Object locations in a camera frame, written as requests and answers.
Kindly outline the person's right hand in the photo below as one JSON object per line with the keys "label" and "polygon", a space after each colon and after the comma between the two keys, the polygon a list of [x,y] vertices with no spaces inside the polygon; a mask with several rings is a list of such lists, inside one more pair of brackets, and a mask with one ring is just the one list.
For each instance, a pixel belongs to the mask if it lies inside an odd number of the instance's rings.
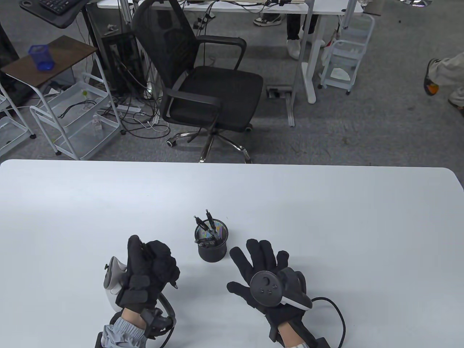
{"label": "person's right hand", "polygon": [[278,327],[289,322],[301,323],[305,311],[288,304],[280,304],[277,307],[261,306],[251,295],[249,287],[251,279],[256,273],[260,271],[269,271],[273,274],[277,274],[278,271],[288,267],[288,252],[281,250],[275,255],[272,245],[268,240],[258,241],[256,239],[248,239],[246,248],[252,262],[248,261],[239,247],[234,247],[230,250],[230,257],[239,269],[247,286],[232,281],[227,283],[227,290],[241,297],[249,306],[264,314],[272,327]]}

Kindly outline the person's left hand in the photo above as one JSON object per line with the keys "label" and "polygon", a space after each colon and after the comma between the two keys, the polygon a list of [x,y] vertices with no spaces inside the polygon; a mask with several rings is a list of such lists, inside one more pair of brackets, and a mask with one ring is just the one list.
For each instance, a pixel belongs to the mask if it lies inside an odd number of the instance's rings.
{"label": "person's left hand", "polygon": [[165,286],[175,285],[180,270],[170,248],[159,240],[143,243],[138,235],[132,235],[127,250],[127,270],[116,304],[140,314],[156,306]]}

